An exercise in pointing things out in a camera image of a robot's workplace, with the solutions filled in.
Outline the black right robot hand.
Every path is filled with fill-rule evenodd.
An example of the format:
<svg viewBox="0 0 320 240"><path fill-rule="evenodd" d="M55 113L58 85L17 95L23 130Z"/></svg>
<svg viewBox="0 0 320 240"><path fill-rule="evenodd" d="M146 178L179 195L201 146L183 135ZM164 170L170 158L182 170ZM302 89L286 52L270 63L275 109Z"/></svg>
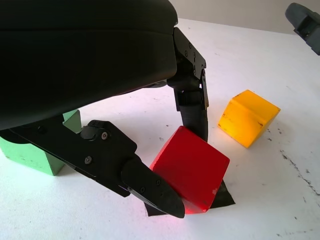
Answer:
<svg viewBox="0 0 320 240"><path fill-rule="evenodd" d="M291 3L285 17L294 27L294 32L319 56L320 55L320 15L309 8Z"/></svg>

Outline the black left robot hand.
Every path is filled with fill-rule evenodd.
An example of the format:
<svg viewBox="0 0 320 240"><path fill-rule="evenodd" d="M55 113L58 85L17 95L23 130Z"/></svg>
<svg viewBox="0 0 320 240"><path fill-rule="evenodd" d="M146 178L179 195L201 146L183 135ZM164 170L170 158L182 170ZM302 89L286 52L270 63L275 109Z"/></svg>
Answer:
<svg viewBox="0 0 320 240"><path fill-rule="evenodd" d="M177 24L168 0L1 1L1 137L183 218L182 199L112 123L92 120L78 133L63 125L69 111L167 85L183 125L207 140L206 61Z"/></svg>

